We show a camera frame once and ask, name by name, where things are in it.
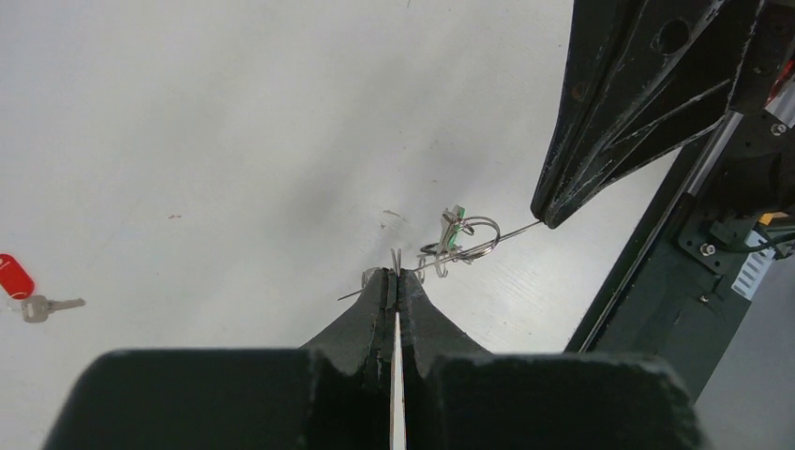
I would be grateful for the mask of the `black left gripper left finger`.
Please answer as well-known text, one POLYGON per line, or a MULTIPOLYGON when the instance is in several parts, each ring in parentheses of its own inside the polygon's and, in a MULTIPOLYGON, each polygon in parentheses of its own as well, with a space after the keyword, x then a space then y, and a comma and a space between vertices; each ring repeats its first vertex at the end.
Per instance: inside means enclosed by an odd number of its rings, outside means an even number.
POLYGON ((396 275, 293 349, 119 350, 79 377, 48 449, 386 449, 396 275))

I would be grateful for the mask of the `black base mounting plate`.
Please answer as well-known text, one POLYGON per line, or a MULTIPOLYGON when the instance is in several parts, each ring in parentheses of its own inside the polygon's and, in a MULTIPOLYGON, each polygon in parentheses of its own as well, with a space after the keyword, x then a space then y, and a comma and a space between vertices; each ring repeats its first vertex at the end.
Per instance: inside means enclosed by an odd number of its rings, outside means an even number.
POLYGON ((665 360, 698 398, 752 301, 731 289, 746 256, 794 253, 794 216, 739 217, 723 204, 723 166, 740 136, 731 113, 686 145, 566 345, 570 353, 665 360))

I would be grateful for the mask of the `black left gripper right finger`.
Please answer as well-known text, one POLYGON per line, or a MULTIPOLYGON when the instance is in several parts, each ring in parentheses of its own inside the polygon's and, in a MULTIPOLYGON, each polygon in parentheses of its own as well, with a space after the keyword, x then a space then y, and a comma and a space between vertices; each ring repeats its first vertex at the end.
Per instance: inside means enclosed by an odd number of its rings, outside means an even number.
POLYGON ((411 449, 701 449, 690 396, 635 354, 494 354, 447 319, 417 276, 397 280, 411 449))

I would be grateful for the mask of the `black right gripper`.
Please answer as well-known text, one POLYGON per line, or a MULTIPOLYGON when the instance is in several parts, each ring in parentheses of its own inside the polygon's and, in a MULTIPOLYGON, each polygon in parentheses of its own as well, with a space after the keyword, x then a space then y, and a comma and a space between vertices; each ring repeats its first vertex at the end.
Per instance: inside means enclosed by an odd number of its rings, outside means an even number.
MULTIPOLYGON (((562 225, 608 185, 712 128, 730 59, 711 49, 726 1, 577 1, 556 127, 531 210, 562 225)), ((739 217, 794 212, 794 127, 766 107, 794 79, 794 3, 766 1, 730 109, 742 115, 723 166, 739 217)))

